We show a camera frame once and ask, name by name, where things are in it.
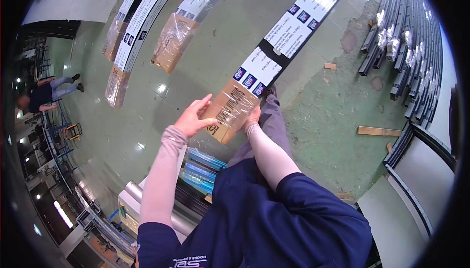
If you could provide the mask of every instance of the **factory floor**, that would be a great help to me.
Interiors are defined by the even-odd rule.
[[[295,0],[220,0],[197,30],[173,74],[150,65],[163,25],[182,0],[169,0],[150,29],[129,80],[124,106],[104,99],[112,63],[103,42],[122,0],[106,24],[82,22],[72,40],[48,38],[54,74],[81,74],[85,93],[63,98],[83,135],[74,143],[76,180],[96,198],[105,214],[129,180],[150,170],[163,130],[191,101],[217,94],[259,41]],[[401,129],[404,107],[390,100],[391,63],[369,76],[357,70],[368,21],[380,0],[340,0],[276,82],[293,157],[309,177],[332,192],[358,199],[385,172],[381,161],[392,137],[359,136],[359,125]],[[336,63],[337,70],[324,69]],[[245,137],[227,145],[205,132],[189,145],[228,161]]]

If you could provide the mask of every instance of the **arm sleeve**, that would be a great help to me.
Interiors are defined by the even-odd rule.
[[[176,169],[179,150],[187,143],[186,136],[173,125],[163,132],[161,146],[145,182],[140,224],[157,222],[172,226],[171,214],[178,177]]]
[[[257,123],[248,124],[245,133],[253,149],[256,164],[271,189],[276,191],[278,183],[289,174],[301,173],[289,155]]]

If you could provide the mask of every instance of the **concrete floor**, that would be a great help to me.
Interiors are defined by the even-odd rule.
[[[163,130],[191,101],[217,94],[229,77],[295,0],[220,0],[210,11],[172,75],[150,65],[160,31],[182,0],[169,0],[149,31],[132,70],[122,109],[111,108],[104,91],[112,63],[102,55],[109,25],[82,22],[72,41],[48,39],[56,76],[82,75],[85,93],[63,98],[84,131],[73,152],[76,179],[106,214],[129,180],[149,172]],[[358,136],[356,126],[401,129],[404,108],[389,99],[390,65],[359,77],[359,52],[368,20],[380,0],[340,0],[276,82],[292,153],[304,173],[333,192],[359,198],[385,169],[385,144],[394,138]],[[338,69],[323,69],[337,63]],[[227,145],[201,132],[190,146],[228,161],[245,137]]]

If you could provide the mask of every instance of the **dark shirt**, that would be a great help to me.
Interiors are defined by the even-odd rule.
[[[45,83],[38,87],[38,84],[33,84],[28,89],[28,96],[30,97],[30,104],[28,109],[31,113],[39,112],[39,107],[43,104],[52,102],[52,87],[50,83]]]
[[[137,237],[141,268],[363,268],[372,244],[367,220],[302,173],[274,192],[255,159],[216,177],[213,205],[180,244],[169,226],[147,222]]]

